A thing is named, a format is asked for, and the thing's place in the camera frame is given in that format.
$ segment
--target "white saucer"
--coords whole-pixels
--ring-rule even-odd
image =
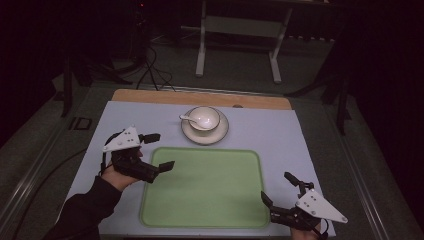
[[[215,110],[219,113],[219,125],[210,131],[196,130],[190,126],[188,120],[181,120],[181,129],[184,135],[191,141],[200,145],[209,145],[216,143],[223,139],[228,132],[229,124],[227,117],[218,109]],[[188,116],[192,110],[188,111],[185,115]]]

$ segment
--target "green tray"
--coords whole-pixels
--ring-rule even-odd
[[[151,164],[175,161],[174,169],[146,184],[140,211],[147,227],[262,228],[259,156],[250,150],[157,148]]]

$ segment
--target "spoon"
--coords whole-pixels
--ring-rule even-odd
[[[184,120],[189,120],[189,121],[195,122],[197,125],[199,125],[200,127],[204,128],[204,129],[212,128],[212,123],[207,118],[194,119],[194,118],[191,118],[191,117],[186,116],[186,115],[180,115],[180,118],[184,119]]]

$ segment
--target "dark floor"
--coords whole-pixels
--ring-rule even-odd
[[[161,38],[157,39],[163,41],[161,44],[152,44],[154,52],[149,51],[148,59],[153,61],[156,54],[154,66],[158,71],[153,71],[153,76],[158,86],[165,85],[162,90],[172,91],[172,84],[176,91],[284,96],[313,82],[332,46],[322,41],[286,40],[278,57],[284,80],[276,85],[266,51],[236,50],[213,42],[206,52],[204,76],[195,77],[198,49],[195,41],[189,40],[190,37],[179,47],[168,45]],[[124,75],[124,79],[134,82],[130,86],[98,77],[91,87],[75,87],[74,107],[67,118],[60,118],[61,102],[48,101],[0,150],[0,206],[16,207],[8,222],[2,222],[1,239],[11,239],[28,202],[31,208],[20,226],[18,239],[40,239],[54,224],[83,154],[59,168],[34,199],[30,199],[34,192],[31,191],[30,200],[17,206],[8,202],[15,187],[26,184],[28,190],[35,190],[61,161],[86,148],[113,92],[118,88],[135,88],[145,70]],[[141,81],[140,89],[154,90],[149,74]],[[346,225],[335,224],[334,239],[423,239],[355,99],[349,97],[350,119],[345,121],[346,136],[342,136],[334,123],[337,106],[322,104],[322,91],[319,88],[290,101],[326,198],[350,220]],[[73,117],[92,119],[93,124],[85,131],[69,129]],[[19,183],[32,163],[40,159],[44,164],[32,167],[39,170],[32,179],[37,183]]]

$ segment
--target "black sleeve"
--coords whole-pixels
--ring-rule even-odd
[[[86,194],[76,194],[65,202],[58,222],[43,239],[100,239],[97,226],[112,215],[121,194],[110,183],[96,177]]]

